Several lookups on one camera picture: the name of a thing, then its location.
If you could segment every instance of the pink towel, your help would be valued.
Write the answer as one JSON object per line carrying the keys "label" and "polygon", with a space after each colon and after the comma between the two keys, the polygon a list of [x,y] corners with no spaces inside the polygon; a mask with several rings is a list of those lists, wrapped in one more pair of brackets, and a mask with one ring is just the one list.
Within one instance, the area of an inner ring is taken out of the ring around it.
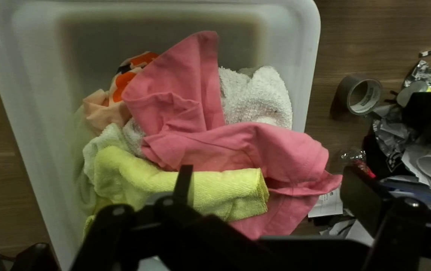
{"label": "pink towel", "polygon": [[233,224],[249,238],[290,234],[318,195],[341,182],[326,171],[327,150],[306,134],[264,123],[225,126],[214,31],[195,33],[156,58],[124,100],[147,134],[144,153],[166,170],[264,170],[269,212]]}
{"label": "pink towel", "polygon": [[123,97],[145,134],[225,125],[217,43],[216,31],[195,33],[153,60],[127,85]]}

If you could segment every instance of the laundry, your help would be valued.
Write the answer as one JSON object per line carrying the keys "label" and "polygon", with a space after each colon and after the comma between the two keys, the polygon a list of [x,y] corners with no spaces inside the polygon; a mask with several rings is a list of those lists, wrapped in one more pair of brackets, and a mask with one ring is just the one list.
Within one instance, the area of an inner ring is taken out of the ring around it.
{"label": "laundry", "polygon": [[275,67],[260,67],[252,78],[225,67],[219,73],[228,123],[261,122],[293,128],[290,93]]}
{"label": "laundry", "polygon": [[195,33],[130,81],[123,99],[147,135],[171,128],[198,132],[227,123],[221,102],[217,43],[216,31]]}
{"label": "laundry", "polygon": [[[178,171],[163,171],[118,146],[103,149],[95,158],[92,183],[110,203],[129,203],[136,210],[174,192]],[[216,213],[225,221],[267,212],[269,189],[260,168],[193,171],[189,201],[201,213]]]}
{"label": "laundry", "polygon": [[147,51],[127,58],[120,66],[107,91],[100,88],[85,97],[85,116],[95,134],[100,134],[109,123],[117,123],[121,128],[127,123],[130,111],[123,102],[123,93],[127,84],[156,57],[156,52]]}
{"label": "laundry", "polygon": [[270,209],[237,228],[251,238],[290,234],[341,176],[326,171],[327,150],[306,134],[267,123],[225,125],[219,81],[214,31],[183,39],[147,66],[123,94],[145,132],[142,152],[166,170],[261,167]]}
{"label": "laundry", "polygon": [[142,143],[144,143],[144,131],[141,129],[141,126],[135,122],[135,119],[130,119],[124,129],[124,137],[132,149],[132,152],[138,156],[145,158],[145,155],[142,153]]}
{"label": "laundry", "polygon": [[129,82],[154,58],[157,57],[153,51],[145,51],[139,55],[130,57],[124,60],[118,69],[118,73],[114,76],[112,85],[110,85],[110,102],[120,102],[123,100],[123,93]]}
{"label": "laundry", "polygon": [[98,137],[92,138],[83,147],[83,158],[85,158],[83,173],[89,179],[95,179],[95,162],[94,161],[98,152],[109,146],[120,146],[121,149],[129,150],[123,131],[117,123],[107,125],[107,128]]}
{"label": "laundry", "polygon": [[97,90],[83,99],[83,113],[92,131],[98,135],[110,123],[124,126],[130,119],[130,111],[124,102],[109,102],[109,93]]}

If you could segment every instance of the folded towel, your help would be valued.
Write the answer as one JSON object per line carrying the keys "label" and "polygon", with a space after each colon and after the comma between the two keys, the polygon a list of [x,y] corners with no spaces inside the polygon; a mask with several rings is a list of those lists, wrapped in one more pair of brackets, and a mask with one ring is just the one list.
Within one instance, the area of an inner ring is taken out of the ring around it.
{"label": "folded towel", "polygon": [[260,67],[251,78],[221,67],[224,111],[228,123],[263,122],[291,129],[293,108],[288,88],[272,66]]}
{"label": "folded towel", "polygon": [[[172,194],[177,177],[178,171],[163,171],[118,146],[109,146],[95,158],[92,183],[100,197],[129,203],[138,210]],[[260,168],[195,171],[189,194],[196,210],[227,221],[267,210],[269,189]]]}

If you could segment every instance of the white plastic basket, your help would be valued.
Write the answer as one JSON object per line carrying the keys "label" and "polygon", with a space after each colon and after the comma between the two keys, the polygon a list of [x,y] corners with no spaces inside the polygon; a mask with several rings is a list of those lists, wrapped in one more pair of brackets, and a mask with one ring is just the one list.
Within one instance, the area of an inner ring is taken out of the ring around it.
{"label": "white plastic basket", "polygon": [[303,131],[320,40],[312,0],[0,0],[0,94],[62,269],[82,242],[71,117],[129,55],[221,34],[221,64],[276,66]]}

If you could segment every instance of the yellow towel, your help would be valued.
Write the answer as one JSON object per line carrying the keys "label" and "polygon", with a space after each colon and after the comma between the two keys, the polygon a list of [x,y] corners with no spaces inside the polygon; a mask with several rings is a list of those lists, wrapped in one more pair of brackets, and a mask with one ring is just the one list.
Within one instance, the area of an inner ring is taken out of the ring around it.
{"label": "yellow towel", "polygon": [[[172,194],[177,176],[178,171],[163,171],[129,150],[107,146],[95,156],[91,182],[103,198],[98,201],[129,203],[139,210]],[[261,168],[195,171],[189,194],[196,210],[227,221],[267,212],[269,188]]]}

